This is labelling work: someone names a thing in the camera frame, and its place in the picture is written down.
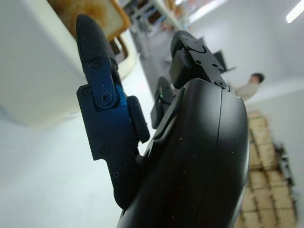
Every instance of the black screw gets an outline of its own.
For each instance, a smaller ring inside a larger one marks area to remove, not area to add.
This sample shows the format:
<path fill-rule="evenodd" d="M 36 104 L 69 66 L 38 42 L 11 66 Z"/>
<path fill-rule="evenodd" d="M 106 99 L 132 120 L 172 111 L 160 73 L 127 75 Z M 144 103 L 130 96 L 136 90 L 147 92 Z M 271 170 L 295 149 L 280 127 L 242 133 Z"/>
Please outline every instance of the black screw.
<path fill-rule="evenodd" d="M 95 68 L 95 69 L 99 68 L 99 67 L 100 67 L 100 62 L 97 61 L 97 60 L 95 60 L 95 61 L 92 63 L 92 67 Z"/>
<path fill-rule="evenodd" d="M 109 154 L 109 148 L 107 148 L 105 146 L 103 148 L 101 148 L 101 154 L 103 156 L 107 156 Z"/>
<path fill-rule="evenodd" d="M 108 105 L 113 100 L 112 94 L 108 91 L 103 91 L 98 98 L 101 105 Z"/>
<path fill-rule="evenodd" d="M 131 148 L 135 147 L 136 146 L 136 140 L 135 139 L 128 139 L 127 141 L 127 145 Z"/>
<path fill-rule="evenodd" d="M 220 81 L 220 80 L 216 80 L 214 84 L 216 84 L 216 85 L 222 87 L 223 89 L 226 89 L 226 88 L 227 88 L 226 83 L 223 82 L 223 81 Z"/>
<path fill-rule="evenodd" d="M 82 91 L 82 93 L 83 93 L 83 95 L 85 95 L 85 96 L 90 96 L 91 93 L 92 93 L 92 90 L 91 90 L 90 87 L 84 88 L 83 91 Z"/>
<path fill-rule="evenodd" d="M 130 158 L 127 158 L 127 159 L 125 160 L 125 164 L 126 164 L 126 165 L 130 165 L 130 164 L 131 164 L 131 159 L 130 159 Z"/>
<path fill-rule="evenodd" d="M 114 178 L 119 178 L 120 173 L 119 172 L 115 172 L 113 176 L 114 176 Z"/>

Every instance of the fluorescent light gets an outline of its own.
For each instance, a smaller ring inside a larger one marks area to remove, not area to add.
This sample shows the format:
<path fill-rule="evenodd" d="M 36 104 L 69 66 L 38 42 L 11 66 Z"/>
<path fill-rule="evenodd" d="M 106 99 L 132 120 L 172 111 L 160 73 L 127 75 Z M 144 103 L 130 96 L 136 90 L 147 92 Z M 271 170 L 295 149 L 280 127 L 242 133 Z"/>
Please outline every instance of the fluorescent light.
<path fill-rule="evenodd" d="M 294 19 L 296 19 L 302 12 L 304 11 L 304 0 L 301 0 L 286 16 L 286 20 L 288 23 L 291 23 Z"/>

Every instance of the floor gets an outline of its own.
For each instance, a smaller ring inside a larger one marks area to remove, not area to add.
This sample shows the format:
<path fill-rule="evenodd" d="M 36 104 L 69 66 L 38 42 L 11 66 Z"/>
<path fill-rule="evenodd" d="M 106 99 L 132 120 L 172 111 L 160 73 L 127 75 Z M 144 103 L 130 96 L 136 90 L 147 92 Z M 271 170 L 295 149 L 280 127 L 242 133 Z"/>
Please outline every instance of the floor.
<path fill-rule="evenodd" d="M 165 59 L 170 56 L 170 44 L 173 37 L 171 31 L 160 31 L 149 37 L 140 33 L 141 63 L 146 74 L 152 94 L 157 90 L 159 77 L 166 76 L 171 81 L 168 71 L 170 63 Z"/>

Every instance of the stack of cardboard boxes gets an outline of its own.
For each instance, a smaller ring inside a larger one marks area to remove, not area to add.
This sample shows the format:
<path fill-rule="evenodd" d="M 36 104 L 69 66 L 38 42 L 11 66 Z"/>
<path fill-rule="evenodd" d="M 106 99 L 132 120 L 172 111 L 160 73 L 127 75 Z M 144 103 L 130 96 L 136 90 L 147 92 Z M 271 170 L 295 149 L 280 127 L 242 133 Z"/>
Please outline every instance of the stack of cardboard boxes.
<path fill-rule="evenodd" d="M 235 228 L 295 228 L 290 183 L 279 165 L 267 120 L 260 112 L 248 114 L 250 173 Z"/>

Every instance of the man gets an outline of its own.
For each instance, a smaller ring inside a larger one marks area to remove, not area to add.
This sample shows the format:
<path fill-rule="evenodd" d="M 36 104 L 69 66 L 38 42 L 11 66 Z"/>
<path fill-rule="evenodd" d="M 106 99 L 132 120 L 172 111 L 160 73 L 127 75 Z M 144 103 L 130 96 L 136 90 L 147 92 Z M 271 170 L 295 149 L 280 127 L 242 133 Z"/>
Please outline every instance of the man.
<path fill-rule="evenodd" d="M 246 85 L 235 89 L 236 96 L 239 96 L 243 101 L 251 98 L 258 90 L 259 85 L 264 81 L 265 77 L 261 73 L 251 75 L 249 82 Z"/>

